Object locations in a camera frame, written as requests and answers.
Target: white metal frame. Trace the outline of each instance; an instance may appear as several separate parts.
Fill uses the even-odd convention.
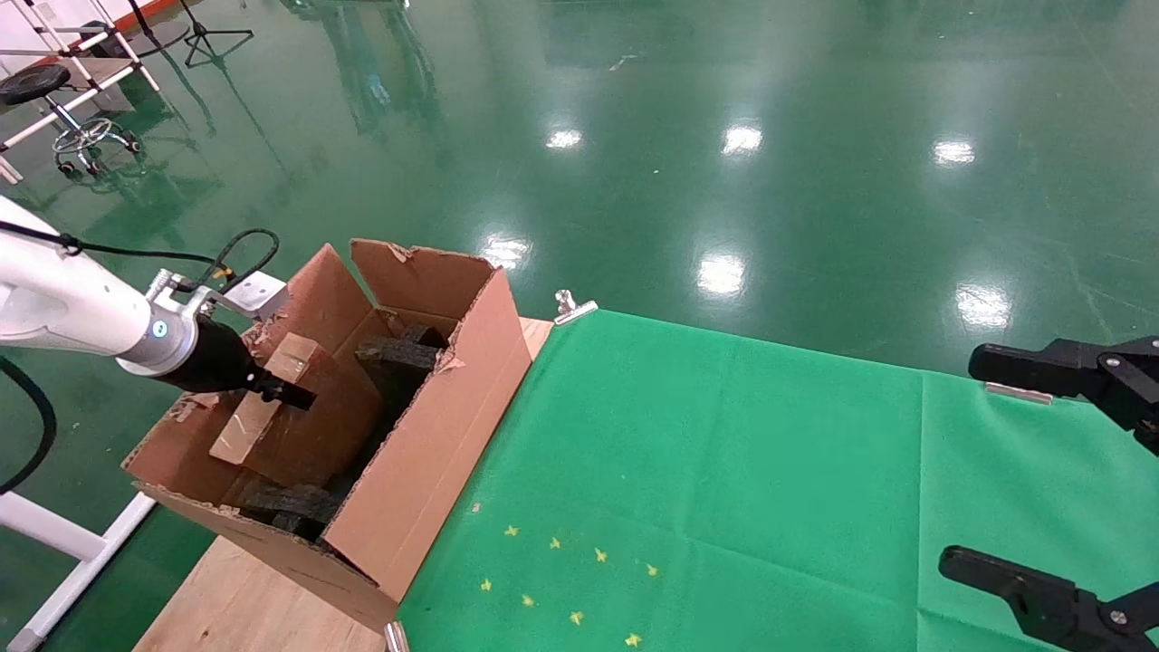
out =
[[[101,570],[129,540],[153,505],[155,503],[152,498],[138,493],[101,536],[15,493],[0,496],[0,526],[80,561],[32,620],[8,644],[8,652],[32,652],[44,643],[52,628],[101,574]]]
[[[85,80],[86,85],[88,86],[87,90],[85,90],[79,96],[74,97],[73,100],[64,104],[65,110],[68,111],[92,100],[93,97],[96,96],[97,93],[119,82],[122,79],[129,76],[130,74],[132,74],[133,71],[137,69],[139,69],[141,76],[144,76],[145,80],[148,81],[148,85],[153,87],[153,90],[160,93],[161,87],[156,85],[156,81],[153,79],[153,75],[150,74],[148,68],[145,67],[145,64],[143,64],[137,53],[133,52],[133,49],[129,46],[129,42],[125,39],[124,35],[121,34],[121,30],[116,28],[116,21],[114,21],[111,15],[109,15],[109,12],[104,9],[104,6],[102,6],[99,0],[88,0],[88,1],[93,6],[93,8],[96,9],[100,20],[104,22],[105,25],[108,25],[108,29],[96,28],[96,27],[52,27],[52,24],[44,17],[44,14],[41,13],[41,9],[36,7],[34,0],[13,0],[13,5],[16,6],[21,17],[24,19],[24,22],[28,23],[28,27],[31,28],[32,31],[39,35],[41,41],[44,42],[44,45],[48,49],[46,50],[0,49],[0,54],[28,54],[34,57],[57,56],[68,59],[68,63],[72,64],[72,66],[76,69],[76,73]],[[83,38],[85,35],[93,34],[94,31],[97,34]],[[78,43],[75,47],[73,47],[68,44],[68,42],[66,42],[60,36],[61,34],[79,34],[83,39],[80,43]],[[88,68],[86,68],[85,65],[81,63],[81,60],[78,58],[78,54],[108,39],[109,36],[112,36],[114,38],[117,39],[117,43],[119,43],[121,46],[125,50],[125,52],[127,52],[129,58],[131,59],[132,63],[125,66],[124,69],[112,74],[108,79],[96,82],[93,79],[93,75],[88,72]],[[43,117],[41,117],[41,119],[32,123],[32,125],[29,126],[28,129],[21,131],[20,133],[13,135],[12,138],[8,138],[2,144],[0,144],[2,145],[0,146],[0,154],[2,154],[2,152],[8,149],[16,142],[20,142],[24,138],[28,138],[29,135],[36,133],[41,129],[44,129],[56,119],[59,118],[53,112],[44,115]],[[13,184],[23,178],[23,176],[21,176],[20,173],[16,171],[16,168],[14,168],[12,163],[6,161],[2,155],[0,155],[0,176],[3,176],[5,180],[8,181],[8,183]]]

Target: black cable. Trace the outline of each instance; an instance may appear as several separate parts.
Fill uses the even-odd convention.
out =
[[[249,269],[247,269],[241,273],[231,276],[228,278],[228,281],[221,287],[220,292],[223,294],[228,292],[229,290],[236,287],[249,274],[265,266],[265,263],[270,262],[270,259],[274,258],[274,254],[278,252],[278,247],[282,244],[282,240],[278,239],[277,233],[268,228],[247,228],[241,233],[238,233],[236,235],[231,237],[229,241],[226,242],[224,247],[221,247],[221,252],[218,254],[217,258],[214,258],[210,264],[210,266],[205,269],[205,272],[203,272],[202,276],[194,283],[194,286],[196,287],[198,285],[204,285],[210,279],[210,276],[213,273],[213,269],[223,266],[225,256],[229,255],[229,251],[232,251],[233,248],[238,246],[238,242],[246,239],[247,235],[254,235],[256,233],[261,233],[262,235],[269,236],[270,249],[265,251],[265,255],[263,255],[262,258],[258,259],[256,264],[254,264],[253,266],[250,266]]]
[[[41,434],[41,445],[36,448],[36,453],[32,454],[31,460],[12,479],[0,484],[0,496],[3,496],[27,481],[41,463],[44,462],[44,459],[48,457],[49,450],[52,449],[52,444],[57,440],[57,413],[52,411],[52,404],[49,402],[49,397],[44,396],[44,390],[32,382],[27,374],[21,372],[20,367],[16,367],[2,356],[0,356],[0,372],[12,379],[20,389],[24,390],[28,398],[32,400],[36,410],[41,413],[41,423],[44,424],[44,433]]]
[[[36,240],[44,240],[45,242],[52,242],[54,244],[60,244],[65,249],[66,255],[76,255],[83,250],[93,251],[104,251],[107,254],[117,254],[125,256],[137,256],[137,257],[168,257],[174,259],[191,259],[196,262],[205,262],[211,264],[211,269],[217,268],[226,273],[227,278],[233,278],[233,272],[228,266],[221,263],[219,259],[211,258],[210,256],[203,256],[201,254],[187,254],[183,251],[155,251],[147,249],[125,249],[121,247],[110,247],[108,244],[97,244],[95,242],[86,242],[75,235],[68,233],[61,233],[54,235],[52,233],[45,233],[44,230],[37,230],[35,228],[29,228],[27,226],[21,226],[19,224],[13,224],[10,221],[0,220],[0,230],[8,230],[17,235],[24,235],[25,237],[32,237]]]

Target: metal clip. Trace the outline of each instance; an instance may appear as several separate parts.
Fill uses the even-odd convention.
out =
[[[386,652],[410,652],[410,644],[407,643],[407,632],[402,629],[402,623],[394,621],[386,625]]]
[[[1011,388],[1007,386],[1001,386],[999,383],[986,383],[986,391],[994,395],[1008,396],[1011,398],[1020,398],[1022,401],[1028,401],[1030,403],[1037,403],[1040,405],[1050,405],[1055,402],[1055,397],[1043,393],[1036,393],[1034,390],[1023,390],[1020,388]]]
[[[556,325],[563,325],[569,321],[575,321],[584,314],[596,312],[599,308],[596,301],[586,301],[583,305],[576,305],[576,300],[571,298],[570,290],[560,290],[555,292],[555,300],[560,303],[560,314],[555,317]]]

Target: tripod stand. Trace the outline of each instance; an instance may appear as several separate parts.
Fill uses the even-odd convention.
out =
[[[233,52],[238,47],[241,47],[243,43],[246,43],[254,36],[254,30],[252,29],[206,29],[205,25],[202,24],[196,16],[194,16],[194,12],[189,8],[189,3],[185,2],[185,0],[181,0],[181,7],[185,9],[185,15],[189,16],[189,22],[192,24],[194,29],[194,32],[185,37],[185,45],[189,45],[189,56],[185,57],[185,67],[195,67],[190,61],[194,60],[194,54],[196,54],[197,52],[201,52],[211,58],[224,57],[229,52]],[[246,38],[242,38],[233,47],[229,47],[225,52],[218,54],[213,50],[213,44],[210,43],[209,41],[209,37],[214,34],[243,34],[246,35]],[[209,52],[201,49],[202,42],[205,42],[205,45],[209,47]]]

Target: stool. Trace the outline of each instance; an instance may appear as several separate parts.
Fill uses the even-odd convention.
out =
[[[68,81],[68,68],[59,64],[48,64],[24,68],[8,79],[0,81],[0,104],[14,107],[43,98],[49,108],[64,123],[65,130],[52,142],[53,160],[57,169],[66,176],[76,171],[72,161],[61,160],[63,154],[75,154],[85,170],[96,176],[103,169],[97,164],[93,151],[96,144],[105,138],[115,140],[133,154],[141,151],[141,144],[131,131],[103,117],[95,117],[83,123],[76,122],[64,104],[53,100],[49,93],[57,90]]]

